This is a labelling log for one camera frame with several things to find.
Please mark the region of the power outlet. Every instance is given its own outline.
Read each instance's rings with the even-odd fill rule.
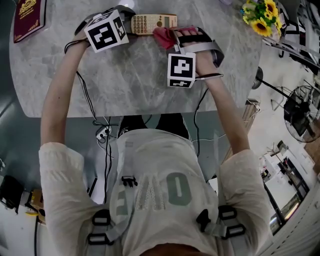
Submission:
[[[110,134],[111,131],[112,131],[111,126],[109,126],[109,127],[103,127],[103,128],[101,128],[101,130],[96,134],[96,138],[97,138],[98,140],[101,140],[102,138],[107,137],[108,133]]]

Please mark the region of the person's leg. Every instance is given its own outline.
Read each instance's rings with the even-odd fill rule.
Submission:
[[[146,128],[147,127],[141,115],[123,116],[119,124],[118,138],[129,131]]]
[[[156,129],[179,135],[187,140],[190,139],[188,129],[180,113],[162,114]]]

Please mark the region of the calculator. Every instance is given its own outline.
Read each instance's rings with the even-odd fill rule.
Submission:
[[[153,35],[155,28],[175,28],[176,14],[139,14],[131,19],[131,31],[139,36]]]

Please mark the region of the passport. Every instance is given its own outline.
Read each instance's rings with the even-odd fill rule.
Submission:
[[[14,43],[45,26],[46,3],[47,0],[19,0],[14,16]]]

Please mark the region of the person's right hand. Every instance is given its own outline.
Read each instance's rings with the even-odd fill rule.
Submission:
[[[202,33],[195,32],[195,31],[181,31],[181,32],[176,31],[176,35],[178,37],[182,37],[182,36],[191,36],[191,35],[202,35]],[[195,45],[195,44],[199,44],[199,42],[186,42],[186,43],[183,43],[182,45],[186,47],[186,46]],[[217,72],[217,68],[214,65],[212,53],[209,50],[199,51],[196,53],[195,66],[196,66],[196,72],[198,73],[199,76],[204,76],[204,75]]]

